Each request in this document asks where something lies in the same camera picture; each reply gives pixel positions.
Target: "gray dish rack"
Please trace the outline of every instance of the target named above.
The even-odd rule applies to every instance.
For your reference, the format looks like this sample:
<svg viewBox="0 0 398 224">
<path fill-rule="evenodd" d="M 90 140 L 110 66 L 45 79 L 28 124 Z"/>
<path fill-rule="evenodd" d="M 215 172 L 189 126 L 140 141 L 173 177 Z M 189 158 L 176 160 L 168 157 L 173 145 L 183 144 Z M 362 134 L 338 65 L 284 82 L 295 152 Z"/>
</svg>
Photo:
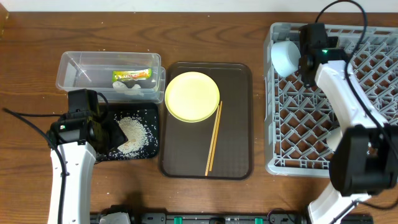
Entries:
<svg viewBox="0 0 398 224">
<path fill-rule="evenodd" d="M 329 177 L 333 151 L 326 138 L 339 126 L 321 89 L 303 87 L 298 72 L 278 76 L 271 62 L 275 42 L 299 44 L 299 27 L 305 24 L 275 23 L 264 42 L 266 83 L 266 170 L 274 175 Z M 361 26 L 325 25 L 329 36 L 338 36 L 338 47 L 351 53 Z M 351 61 L 368 98 L 392 125 L 398 124 L 398 28 L 368 27 Z"/>
</svg>

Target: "chopsticks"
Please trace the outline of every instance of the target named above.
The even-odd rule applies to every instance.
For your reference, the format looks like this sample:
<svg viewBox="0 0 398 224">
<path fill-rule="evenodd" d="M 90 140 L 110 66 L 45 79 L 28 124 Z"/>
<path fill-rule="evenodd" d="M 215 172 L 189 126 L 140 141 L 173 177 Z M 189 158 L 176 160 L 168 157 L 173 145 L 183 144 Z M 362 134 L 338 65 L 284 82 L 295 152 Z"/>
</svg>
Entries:
<svg viewBox="0 0 398 224">
<path fill-rule="evenodd" d="M 216 119 L 214 121 L 214 127 L 213 127 L 213 134 L 211 135 L 209 156 L 207 158 L 205 176 L 207 176 L 208 172 L 213 169 L 214 154 L 216 151 L 217 136 L 218 136 L 218 126 L 220 125 L 221 109 L 222 108 L 223 108 L 223 102 L 221 101 L 220 105 L 217 107 Z"/>
</svg>

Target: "plastic container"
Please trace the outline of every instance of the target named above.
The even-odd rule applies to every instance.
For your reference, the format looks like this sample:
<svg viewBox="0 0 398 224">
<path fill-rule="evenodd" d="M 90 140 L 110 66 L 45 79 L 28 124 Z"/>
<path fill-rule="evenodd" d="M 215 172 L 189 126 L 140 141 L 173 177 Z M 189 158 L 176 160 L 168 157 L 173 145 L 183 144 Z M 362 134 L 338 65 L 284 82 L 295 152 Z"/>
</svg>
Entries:
<svg viewBox="0 0 398 224">
<path fill-rule="evenodd" d="M 104 94 L 109 102 L 161 103 L 165 91 L 165 69 L 160 65 L 160 55 L 153 53 L 65 52 L 61 57 L 56 86 L 65 91 L 95 90 Z M 137 80 L 140 88 L 113 88 L 114 71 L 147 68 L 152 70 L 152 76 Z"/>
</svg>

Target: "plate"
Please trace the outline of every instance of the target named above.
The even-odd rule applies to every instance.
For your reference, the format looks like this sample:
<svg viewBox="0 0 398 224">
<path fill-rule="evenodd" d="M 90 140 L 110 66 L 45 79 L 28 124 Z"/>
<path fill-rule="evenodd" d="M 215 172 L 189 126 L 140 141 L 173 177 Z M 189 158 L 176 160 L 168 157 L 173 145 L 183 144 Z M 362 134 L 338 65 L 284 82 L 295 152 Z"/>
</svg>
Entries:
<svg viewBox="0 0 398 224">
<path fill-rule="evenodd" d="M 186 72 L 175 77 L 165 93 L 170 114 L 184 122 L 207 119 L 216 111 L 219 101 L 217 84 L 200 72 Z"/>
</svg>

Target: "food packet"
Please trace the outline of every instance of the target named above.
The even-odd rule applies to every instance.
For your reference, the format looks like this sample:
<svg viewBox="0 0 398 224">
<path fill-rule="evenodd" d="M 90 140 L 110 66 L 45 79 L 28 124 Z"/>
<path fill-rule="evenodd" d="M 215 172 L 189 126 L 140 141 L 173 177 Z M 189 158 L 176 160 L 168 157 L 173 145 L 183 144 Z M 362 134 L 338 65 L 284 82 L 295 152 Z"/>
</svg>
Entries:
<svg viewBox="0 0 398 224">
<path fill-rule="evenodd" d="M 146 80 L 152 76 L 152 69 L 144 69 L 138 71 L 113 71 L 112 82 L 126 82 L 132 80 Z"/>
</svg>

